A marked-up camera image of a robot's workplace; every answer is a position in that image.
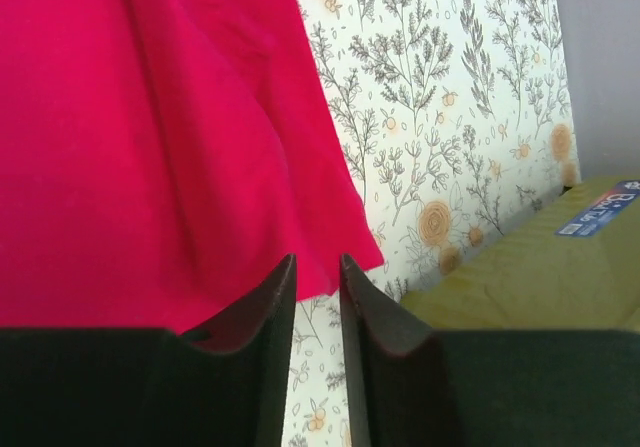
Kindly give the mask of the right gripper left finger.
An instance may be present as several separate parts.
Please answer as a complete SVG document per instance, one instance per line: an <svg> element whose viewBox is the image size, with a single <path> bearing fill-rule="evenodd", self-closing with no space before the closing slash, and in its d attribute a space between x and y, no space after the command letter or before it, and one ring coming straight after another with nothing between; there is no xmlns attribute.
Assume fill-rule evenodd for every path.
<svg viewBox="0 0 640 447"><path fill-rule="evenodd" d="M297 264L183 333L5 328L5 446L277 446Z"/></svg>

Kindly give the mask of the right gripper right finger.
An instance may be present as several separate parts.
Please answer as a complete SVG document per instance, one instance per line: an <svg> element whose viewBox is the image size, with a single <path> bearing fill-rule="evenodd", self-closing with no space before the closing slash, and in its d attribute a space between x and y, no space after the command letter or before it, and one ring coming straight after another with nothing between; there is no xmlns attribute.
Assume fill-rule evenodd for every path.
<svg viewBox="0 0 640 447"><path fill-rule="evenodd" d="M635 446L639 337L443 330L343 256L340 310L356 446Z"/></svg>

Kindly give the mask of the bright red t-shirt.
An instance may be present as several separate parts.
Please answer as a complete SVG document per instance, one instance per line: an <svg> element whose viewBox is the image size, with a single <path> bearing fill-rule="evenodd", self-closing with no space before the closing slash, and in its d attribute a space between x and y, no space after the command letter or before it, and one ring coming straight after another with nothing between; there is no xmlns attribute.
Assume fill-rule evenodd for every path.
<svg viewBox="0 0 640 447"><path fill-rule="evenodd" d="M297 0L1 0L1 323L187 331L383 255Z"/></svg>

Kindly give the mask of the olive green plastic bin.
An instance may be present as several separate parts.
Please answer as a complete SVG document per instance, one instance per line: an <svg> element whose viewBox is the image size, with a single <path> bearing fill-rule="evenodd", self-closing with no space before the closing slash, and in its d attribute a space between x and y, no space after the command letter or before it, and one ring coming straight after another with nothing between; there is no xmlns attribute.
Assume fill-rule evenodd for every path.
<svg viewBox="0 0 640 447"><path fill-rule="evenodd" d="M555 231L623 180L575 185L402 306L442 329L639 329L639 198L592 237Z"/></svg>

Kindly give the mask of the blue label on bin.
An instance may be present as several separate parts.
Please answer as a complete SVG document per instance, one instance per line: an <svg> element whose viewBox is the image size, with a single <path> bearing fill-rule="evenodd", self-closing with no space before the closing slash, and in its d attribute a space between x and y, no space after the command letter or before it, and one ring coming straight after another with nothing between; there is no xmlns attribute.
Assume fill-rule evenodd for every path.
<svg viewBox="0 0 640 447"><path fill-rule="evenodd" d="M623 180L555 231L562 237L592 237L639 198L639 180Z"/></svg>

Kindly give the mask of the floral patterned table mat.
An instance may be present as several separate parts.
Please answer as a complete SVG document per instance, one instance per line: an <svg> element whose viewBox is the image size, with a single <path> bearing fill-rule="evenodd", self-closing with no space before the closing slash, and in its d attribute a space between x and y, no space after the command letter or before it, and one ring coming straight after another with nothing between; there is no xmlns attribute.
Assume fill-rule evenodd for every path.
<svg viewBox="0 0 640 447"><path fill-rule="evenodd" d="M298 0L387 296L579 180L557 0Z"/></svg>

